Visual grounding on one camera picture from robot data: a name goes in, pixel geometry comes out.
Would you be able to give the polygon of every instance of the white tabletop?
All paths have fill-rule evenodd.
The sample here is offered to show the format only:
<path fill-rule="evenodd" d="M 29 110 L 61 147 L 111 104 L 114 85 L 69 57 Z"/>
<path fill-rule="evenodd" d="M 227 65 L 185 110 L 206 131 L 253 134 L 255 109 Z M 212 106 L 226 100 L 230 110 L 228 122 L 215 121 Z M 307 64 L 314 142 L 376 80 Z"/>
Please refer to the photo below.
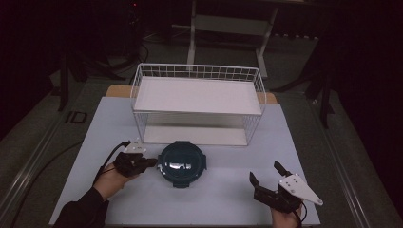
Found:
<path fill-rule="evenodd" d="M 49 224 L 54 224 L 66 203 L 79 199 L 90 188 L 99 167 L 117 144 L 137 137 L 130 99 L 104 97 Z M 145 147 L 145 157 L 157 158 L 166 144 L 146 144 Z M 277 161 L 305 180 L 278 104 L 266 106 L 248 146 L 200 145 L 199 148 L 206 155 L 207 170 L 189 188 L 173 188 L 157 169 L 147 169 L 110 199 L 106 225 L 268 225 L 272 222 L 269 207 L 253 199 L 249 172 L 255 174 L 260 185 L 277 190 L 281 179 L 273 167 Z M 308 217 L 303 224 L 320 224 L 315 206 L 311 202 L 305 203 Z"/>

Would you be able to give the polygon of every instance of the dark background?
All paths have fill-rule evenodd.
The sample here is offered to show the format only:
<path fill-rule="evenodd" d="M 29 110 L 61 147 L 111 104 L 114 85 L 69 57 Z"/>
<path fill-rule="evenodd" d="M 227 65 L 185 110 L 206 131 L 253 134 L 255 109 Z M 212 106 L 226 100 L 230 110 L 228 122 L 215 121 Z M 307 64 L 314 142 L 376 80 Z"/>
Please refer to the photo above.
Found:
<path fill-rule="evenodd" d="M 107 55 L 137 51 L 138 44 L 121 45 L 125 35 L 141 35 L 127 33 L 128 23 L 136 19 L 168 39 L 171 24 L 189 25 L 191 1 L 136 2 L 142 10 L 133 14 L 133 1 L 4 1 L 0 12 L 0 139 L 51 92 L 48 76 L 59 69 L 63 48 L 78 48 L 102 61 Z M 215 5 L 201 5 L 201 10 L 237 14 L 244 4 L 239 1 L 230 8 L 210 3 Z M 288 34 L 291 39 L 295 35 L 321 38 L 308 64 L 313 69 L 335 70 L 333 89 L 402 216 L 403 183 L 396 179 L 403 171 L 403 4 L 379 0 L 341 6 L 346 9 L 281 5 L 274 33 Z"/>

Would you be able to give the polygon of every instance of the white shelf board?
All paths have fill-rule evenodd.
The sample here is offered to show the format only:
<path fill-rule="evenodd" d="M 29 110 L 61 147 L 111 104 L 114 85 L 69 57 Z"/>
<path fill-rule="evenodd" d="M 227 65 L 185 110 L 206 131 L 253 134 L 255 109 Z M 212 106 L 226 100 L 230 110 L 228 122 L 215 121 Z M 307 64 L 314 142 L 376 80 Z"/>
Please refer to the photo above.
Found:
<path fill-rule="evenodd" d="M 218 114 L 148 114 L 145 143 L 247 145 L 242 116 Z"/>
<path fill-rule="evenodd" d="M 252 82 L 146 76 L 134 111 L 261 115 Z"/>

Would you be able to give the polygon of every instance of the white wire rack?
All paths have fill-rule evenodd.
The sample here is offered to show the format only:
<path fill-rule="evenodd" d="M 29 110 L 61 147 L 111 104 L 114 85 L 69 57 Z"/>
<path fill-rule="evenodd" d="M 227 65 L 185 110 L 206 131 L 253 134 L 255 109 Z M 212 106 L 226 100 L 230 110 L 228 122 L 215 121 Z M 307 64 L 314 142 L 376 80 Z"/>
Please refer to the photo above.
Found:
<path fill-rule="evenodd" d="M 259 115 L 242 115 L 242 124 L 244 129 L 244 137 L 248 144 L 259 124 L 261 114 L 264 112 L 266 105 L 266 94 L 258 68 L 241 67 L 241 66 L 206 66 L 206 65 L 173 65 L 173 64 L 139 64 L 133 81 L 131 90 L 132 110 L 135 117 L 136 125 L 139 130 L 140 137 L 144 142 L 147 123 L 156 117 L 156 112 L 136 110 L 136 101 L 142 87 L 142 79 L 144 77 L 159 78 L 182 78 L 192 80 L 220 80 L 247 82 L 253 85 L 256 91 L 256 100 L 259 102 Z M 158 113 L 158 118 L 163 119 L 164 115 L 187 115 L 189 113 Z"/>

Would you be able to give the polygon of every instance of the person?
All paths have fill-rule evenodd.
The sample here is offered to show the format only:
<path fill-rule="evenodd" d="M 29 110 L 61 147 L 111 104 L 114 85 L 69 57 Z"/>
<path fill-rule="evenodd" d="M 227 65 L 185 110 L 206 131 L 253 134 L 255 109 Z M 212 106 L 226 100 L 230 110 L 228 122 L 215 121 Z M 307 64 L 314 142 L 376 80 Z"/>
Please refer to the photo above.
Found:
<path fill-rule="evenodd" d="M 138 175 L 126 178 L 114 167 L 113 163 L 105 168 L 105 172 L 95 181 L 94 185 L 78 200 L 67 203 L 60 212 L 53 228 L 102 228 L 109 199 L 124 188 L 128 181 Z M 286 214 L 270 208 L 273 228 L 295 228 L 298 220 L 293 213 Z"/>

